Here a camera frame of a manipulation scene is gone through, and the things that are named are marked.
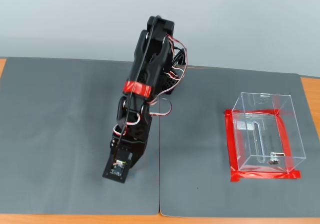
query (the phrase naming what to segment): clear acrylic box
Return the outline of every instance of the clear acrylic box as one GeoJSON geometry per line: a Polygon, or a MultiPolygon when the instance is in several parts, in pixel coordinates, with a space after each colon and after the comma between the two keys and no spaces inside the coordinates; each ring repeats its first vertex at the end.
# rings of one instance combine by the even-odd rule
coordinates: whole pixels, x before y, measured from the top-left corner
{"type": "Polygon", "coordinates": [[[288,173],[306,159],[290,95],[241,93],[232,120],[239,171],[288,173]]]}

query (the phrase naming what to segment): wire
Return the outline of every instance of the wire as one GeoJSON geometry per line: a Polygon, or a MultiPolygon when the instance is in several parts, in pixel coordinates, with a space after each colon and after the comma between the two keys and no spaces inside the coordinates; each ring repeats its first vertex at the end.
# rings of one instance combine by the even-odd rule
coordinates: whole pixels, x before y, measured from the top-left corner
{"type": "Polygon", "coordinates": [[[153,113],[153,112],[150,112],[150,115],[151,115],[151,116],[166,116],[166,115],[168,115],[168,114],[171,112],[171,110],[172,110],[172,104],[171,104],[171,102],[170,102],[169,100],[167,100],[166,98],[162,98],[162,100],[168,101],[168,102],[170,103],[170,109],[169,109],[169,111],[166,112],[166,113],[153,113]]]}
{"type": "Polygon", "coordinates": [[[126,124],[127,124],[127,125],[136,125],[136,124],[138,124],[138,123],[140,122],[141,116],[140,116],[139,113],[137,113],[136,115],[137,115],[137,117],[138,117],[138,120],[137,120],[137,121],[135,121],[135,122],[127,122],[126,124]]]}
{"type": "Polygon", "coordinates": [[[171,70],[170,70],[170,74],[173,75],[174,77],[179,77],[178,75],[176,75],[175,73],[173,73],[171,70]]]}
{"type": "Polygon", "coordinates": [[[156,103],[158,103],[159,102],[159,100],[156,100],[155,102],[153,102],[153,103],[149,103],[149,105],[150,106],[153,106],[153,105],[155,105],[156,103]]]}
{"type": "Polygon", "coordinates": [[[169,43],[171,44],[171,50],[172,50],[172,60],[174,60],[175,59],[175,51],[174,51],[174,49],[173,49],[173,47],[174,47],[174,43],[169,39],[169,43]]]}
{"type": "Polygon", "coordinates": [[[168,88],[168,89],[160,92],[153,100],[151,100],[151,101],[149,102],[149,104],[154,103],[154,102],[158,99],[158,97],[159,97],[160,95],[162,95],[162,94],[164,94],[164,93],[166,93],[166,92],[174,89],[174,88],[181,82],[182,78],[185,76],[185,73],[186,73],[186,70],[187,70],[187,67],[188,67],[188,56],[187,56],[187,49],[185,48],[185,46],[184,46],[180,41],[178,41],[177,39],[172,38],[171,35],[167,35],[167,36],[168,36],[168,38],[169,38],[171,41],[178,42],[179,44],[181,44],[181,45],[184,47],[184,53],[185,53],[185,55],[186,55],[186,56],[185,56],[185,63],[186,63],[186,64],[185,64],[185,68],[184,68],[184,71],[183,71],[183,73],[182,73],[182,76],[181,76],[181,78],[178,80],[178,82],[177,82],[175,85],[173,85],[171,88],[168,88]]]}
{"type": "Polygon", "coordinates": [[[182,48],[178,48],[178,47],[174,46],[174,49],[180,50],[181,52],[184,53],[184,50],[182,48]]]}
{"type": "Polygon", "coordinates": [[[174,78],[171,74],[169,74],[169,73],[165,73],[165,74],[167,74],[167,75],[169,75],[169,77],[170,78],[172,78],[172,79],[174,79],[174,80],[180,80],[179,78],[174,78]]]}
{"type": "Polygon", "coordinates": [[[141,61],[141,64],[140,64],[140,67],[139,67],[139,70],[136,74],[136,79],[134,81],[134,87],[130,93],[130,96],[129,96],[129,101],[128,101],[128,109],[127,109],[127,112],[126,112],[126,116],[125,116],[125,120],[124,120],[124,123],[123,123],[123,127],[122,127],[122,130],[121,130],[121,133],[120,133],[120,137],[119,137],[119,140],[118,140],[118,143],[117,143],[117,146],[116,146],[116,153],[115,155],[113,156],[114,159],[116,159],[116,155],[117,155],[117,150],[119,148],[119,144],[120,144],[120,141],[126,131],[126,128],[127,128],[127,122],[128,122],[128,117],[129,117],[129,109],[130,109],[130,104],[131,104],[131,99],[132,99],[132,95],[133,95],[133,91],[135,89],[135,86],[136,86],[136,83],[137,83],[137,80],[139,78],[139,75],[140,75],[140,72],[142,70],[142,66],[143,66],[143,63],[146,59],[146,55],[147,55],[147,51],[148,51],[148,48],[149,48],[149,45],[150,45],[150,41],[151,41],[151,37],[152,37],[152,33],[154,32],[154,27],[155,27],[155,24],[157,22],[157,20],[160,18],[159,15],[157,15],[154,19],[153,19],[153,22],[152,22],[152,25],[151,25],[151,29],[150,29],[150,33],[149,33],[149,38],[148,38],[148,42],[146,44],[146,49],[144,51],[144,54],[143,54],[143,57],[142,57],[142,61],[141,61]]]}
{"type": "Polygon", "coordinates": [[[184,71],[182,68],[176,68],[176,67],[173,67],[173,66],[172,66],[172,68],[173,68],[173,69],[179,69],[179,70],[181,70],[182,72],[184,71]]]}
{"type": "Polygon", "coordinates": [[[116,124],[116,125],[113,127],[113,132],[114,132],[115,134],[117,134],[118,136],[120,136],[121,133],[116,131],[116,127],[117,127],[117,126],[118,126],[118,124],[116,124]]]}

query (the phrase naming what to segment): red and white wire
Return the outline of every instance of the red and white wire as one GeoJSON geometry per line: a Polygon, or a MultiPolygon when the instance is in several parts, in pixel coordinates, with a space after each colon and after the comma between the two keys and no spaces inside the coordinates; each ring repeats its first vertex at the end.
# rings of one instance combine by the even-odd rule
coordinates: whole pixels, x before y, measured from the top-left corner
{"type": "Polygon", "coordinates": [[[150,106],[153,106],[153,105],[155,105],[156,103],[158,103],[159,102],[159,100],[156,100],[155,102],[153,102],[153,103],[149,103],[149,105],[150,106]]]}
{"type": "Polygon", "coordinates": [[[182,68],[176,68],[176,67],[173,67],[173,66],[172,66],[172,68],[173,68],[173,69],[181,70],[182,72],[184,71],[182,68]]]}
{"type": "Polygon", "coordinates": [[[169,43],[171,44],[171,50],[172,50],[172,59],[174,59],[175,58],[175,49],[173,48],[174,47],[174,42],[173,41],[171,41],[170,39],[169,39],[169,43]]]}
{"type": "Polygon", "coordinates": [[[152,101],[149,102],[150,105],[151,105],[152,103],[154,103],[154,102],[158,99],[158,97],[159,97],[160,95],[162,95],[162,94],[164,94],[164,93],[166,93],[166,92],[174,89],[174,88],[181,82],[182,78],[185,76],[185,73],[186,73],[186,70],[187,70],[187,67],[188,67],[188,56],[187,56],[187,49],[186,49],[186,47],[185,47],[179,40],[177,40],[177,39],[175,39],[175,38],[172,38],[171,35],[167,35],[167,36],[168,36],[168,38],[169,38],[172,42],[177,42],[177,43],[179,43],[179,44],[181,44],[181,45],[183,46],[183,48],[184,48],[184,53],[185,53],[185,55],[186,55],[186,56],[185,56],[185,63],[186,63],[186,64],[185,64],[185,68],[184,68],[184,70],[183,70],[183,73],[182,73],[182,75],[181,75],[181,78],[178,80],[178,82],[177,82],[175,85],[173,85],[171,88],[168,88],[168,89],[160,92],[152,101]]]}
{"type": "Polygon", "coordinates": [[[117,126],[118,126],[118,124],[116,124],[116,125],[113,127],[113,132],[114,132],[115,134],[117,134],[118,136],[120,136],[120,135],[121,135],[121,133],[116,131],[116,127],[117,127],[117,126]]]}
{"type": "Polygon", "coordinates": [[[178,78],[179,78],[179,76],[176,75],[175,73],[173,73],[171,70],[170,70],[170,73],[171,73],[171,75],[173,75],[174,77],[178,77],[178,78]]]}
{"type": "MultiPolygon", "coordinates": [[[[135,121],[135,122],[127,122],[127,123],[126,123],[126,126],[125,126],[125,131],[124,131],[123,135],[126,134],[127,125],[136,125],[136,124],[138,124],[138,123],[140,122],[140,120],[141,120],[141,115],[140,115],[139,113],[137,113],[136,115],[137,115],[137,117],[138,117],[138,120],[135,121]]],[[[118,125],[118,124],[116,124],[116,125],[113,127],[113,132],[114,132],[115,134],[117,134],[118,136],[120,136],[121,133],[116,131],[117,125],[118,125]]]]}
{"type": "Polygon", "coordinates": [[[174,79],[174,80],[180,80],[180,78],[175,78],[175,77],[173,77],[172,74],[169,74],[169,73],[165,73],[165,74],[169,75],[169,77],[172,78],[172,79],[174,79]]]}
{"type": "Polygon", "coordinates": [[[171,102],[170,102],[169,100],[167,100],[166,98],[162,98],[162,100],[165,100],[165,101],[168,101],[168,102],[169,102],[169,104],[170,104],[170,109],[169,109],[169,111],[166,112],[166,113],[154,113],[154,112],[150,112],[150,115],[151,115],[151,116],[166,116],[166,115],[168,115],[168,114],[171,112],[171,110],[172,110],[172,104],[171,104],[171,102]]]}

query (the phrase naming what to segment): red tape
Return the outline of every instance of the red tape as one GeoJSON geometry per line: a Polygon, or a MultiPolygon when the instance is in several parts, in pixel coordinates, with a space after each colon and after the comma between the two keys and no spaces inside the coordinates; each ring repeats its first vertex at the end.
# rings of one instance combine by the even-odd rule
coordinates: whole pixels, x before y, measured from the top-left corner
{"type": "MultiPolygon", "coordinates": [[[[276,112],[274,110],[260,110],[260,111],[253,111],[253,113],[276,114],[278,112],[276,112]]],[[[224,119],[225,119],[225,127],[226,127],[227,146],[228,146],[228,152],[229,152],[230,173],[231,173],[230,180],[231,180],[231,182],[238,182],[238,181],[240,181],[240,178],[256,178],[256,179],[297,179],[297,178],[301,178],[300,171],[295,170],[295,169],[293,169],[289,173],[239,171],[232,111],[230,109],[225,111],[224,119]]],[[[288,135],[286,132],[285,124],[284,124],[282,118],[280,116],[278,116],[277,114],[275,115],[275,119],[278,124],[283,151],[286,156],[291,156],[290,143],[289,143],[288,135]]],[[[286,161],[286,167],[291,169],[292,166],[293,166],[292,160],[288,159],[288,161],[286,161]]]]}
{"type": "Polygon", "coordinates": [[[124,84],[123,91],[125,93],[135,93],[140,96],[149,98],[151,93],[151,86],[145,85],[143,83],[134,82],[134,81],[126,81],[124,84]]]}

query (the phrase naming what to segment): gray mat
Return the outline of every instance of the gray mat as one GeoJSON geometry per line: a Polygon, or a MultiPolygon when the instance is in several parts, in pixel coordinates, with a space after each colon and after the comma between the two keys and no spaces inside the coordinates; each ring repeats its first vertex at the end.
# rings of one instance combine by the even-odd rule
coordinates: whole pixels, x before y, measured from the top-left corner
{"type": "Polygon", "coordinates": [[[125,62],[7,60],[0,87],[0,213],[159,212],[158,118],[126,183],[102,178],[130,68],[125,62]]]}
{"type": "Polygon", "coordinates": [[[299,75],[188,69],[170,100],[172,113],[160,119],[163,215],[320,217],[320,144],[299,75]],[[306,154],[302,179],[230,182],[224,111],[240,92],[292,95],[306,154]]]}

